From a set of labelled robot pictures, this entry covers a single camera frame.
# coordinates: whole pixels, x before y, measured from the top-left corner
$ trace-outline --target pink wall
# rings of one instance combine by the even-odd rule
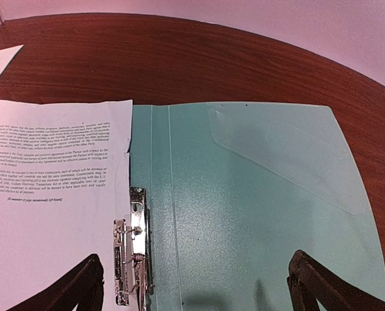
[[[6,19],[129,12],[227,25],[328,57],[385,85],[385,0],[0,0]]]

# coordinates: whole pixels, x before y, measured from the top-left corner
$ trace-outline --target file folder cover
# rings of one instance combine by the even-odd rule
[[[291,310],[297,249],[385,301],[371,210],[349,214],[217,145],[208,110],[134,106],[131,184],[147,189],[152,213],[152,310]]]

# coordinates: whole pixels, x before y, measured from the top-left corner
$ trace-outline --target lever arch clip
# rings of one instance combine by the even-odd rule
[[[129,295],[136,294],[139,311],[149,310],[149,296],[154,293],[150,211],[146,190],[130,188],[130,226],[125,219],[114,221],[115,298],[119,306],[129,305]]]

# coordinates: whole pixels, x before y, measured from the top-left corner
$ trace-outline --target green folder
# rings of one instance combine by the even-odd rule
[[[152,214],[152,310],[291,310],[297,249],[385,301],[374,217],[329,108],[134,106],[132,123],[130,182]]]

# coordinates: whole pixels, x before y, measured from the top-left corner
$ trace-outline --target wooden table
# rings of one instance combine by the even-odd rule
[[[330,106],[364,180],[385,260],[384,86],[289,44],[167,17],[77,14],[5,22],[0,49],[20,44],[0,78],[0,98]]]

